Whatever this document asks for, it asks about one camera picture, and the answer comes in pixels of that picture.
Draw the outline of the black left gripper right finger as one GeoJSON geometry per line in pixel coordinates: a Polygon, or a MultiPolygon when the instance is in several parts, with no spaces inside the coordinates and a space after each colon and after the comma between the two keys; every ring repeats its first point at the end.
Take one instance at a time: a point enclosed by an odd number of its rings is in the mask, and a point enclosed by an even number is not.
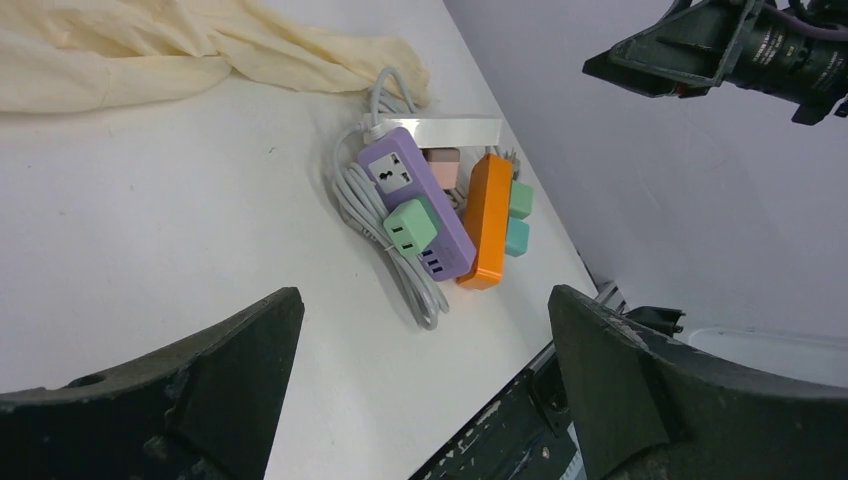
{"type": "Polygon", "coordinates": [[[843,479],[847,391],[713,356],[567,285],[548,301],[591,479],[843,479]]]}

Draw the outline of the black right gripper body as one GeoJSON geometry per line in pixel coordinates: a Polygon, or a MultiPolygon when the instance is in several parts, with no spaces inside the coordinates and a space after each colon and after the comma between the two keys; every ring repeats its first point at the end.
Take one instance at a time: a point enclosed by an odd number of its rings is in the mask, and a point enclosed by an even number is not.
{"type": "Polygon", "coordinates": [[[582,72],[649,97],[698,97],[721,85],[763,1],[674,1],[654,25],[585,61],[582,72]]]}

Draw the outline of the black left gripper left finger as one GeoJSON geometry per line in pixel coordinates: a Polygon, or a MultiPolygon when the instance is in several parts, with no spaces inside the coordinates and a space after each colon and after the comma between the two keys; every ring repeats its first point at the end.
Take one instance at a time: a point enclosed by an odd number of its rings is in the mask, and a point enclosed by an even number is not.
{"type": "Polygon", "coordinates": [[[304,318],[282,288],[58,389],[1,397],[5,479],[261,479],[304,318]]]}

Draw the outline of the green plug adapter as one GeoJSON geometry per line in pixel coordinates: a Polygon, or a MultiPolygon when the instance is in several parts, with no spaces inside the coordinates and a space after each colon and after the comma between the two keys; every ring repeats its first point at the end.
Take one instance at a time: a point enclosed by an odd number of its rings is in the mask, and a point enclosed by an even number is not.
{"type": "Polygon", "coordinates": [[[422,254],[435,240],[441,221],[430,201],[418,196],[399,204],[383,221],[399,254],[411,258],[422,254]]]}

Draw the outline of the pink plug adapter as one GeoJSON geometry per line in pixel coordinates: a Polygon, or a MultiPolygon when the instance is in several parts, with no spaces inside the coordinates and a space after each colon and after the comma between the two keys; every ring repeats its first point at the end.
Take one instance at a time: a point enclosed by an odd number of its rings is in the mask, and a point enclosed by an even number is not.
{"type": "Polygon", "coordinates": [[[455,189],[460,170],[460,151],[457,148],[429,148],[423,156],[442,190],[455,189]]]}

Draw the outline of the white power strip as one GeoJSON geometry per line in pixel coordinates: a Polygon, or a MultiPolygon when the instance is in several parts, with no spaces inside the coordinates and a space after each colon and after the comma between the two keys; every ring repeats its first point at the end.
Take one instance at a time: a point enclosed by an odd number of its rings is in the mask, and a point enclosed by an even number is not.
{"type": "Polygon", "coordinates": [[[464,148],[495,146],[500,143],[504,121],[487,116],[446,114],[370,113],[362,116],[363,138],[373,142],[370,131],[377,126],[380,133],[404,128],[419,148],[464,148]]]}

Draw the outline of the purple power strip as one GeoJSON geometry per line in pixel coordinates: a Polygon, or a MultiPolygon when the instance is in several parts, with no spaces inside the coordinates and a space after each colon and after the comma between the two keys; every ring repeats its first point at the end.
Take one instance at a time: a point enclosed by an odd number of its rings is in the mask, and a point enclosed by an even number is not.
{"type": "Polygon", "coordinates": [[[403,258],[436,281],[471,270],[476,248],[408,130],[390,130],[356,162],[388,210],[380,224],[403,258]]]}

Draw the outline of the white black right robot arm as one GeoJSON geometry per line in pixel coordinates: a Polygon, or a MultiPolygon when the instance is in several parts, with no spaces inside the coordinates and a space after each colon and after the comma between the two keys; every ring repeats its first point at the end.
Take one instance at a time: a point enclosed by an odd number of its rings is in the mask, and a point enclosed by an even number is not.
{"type": "Polygon", "coordinates": [[[639,95],[694,98],[729,82],[796,105],[813,126],[847,115],[844,1],[675,1],[583,73],[639,95]]]}

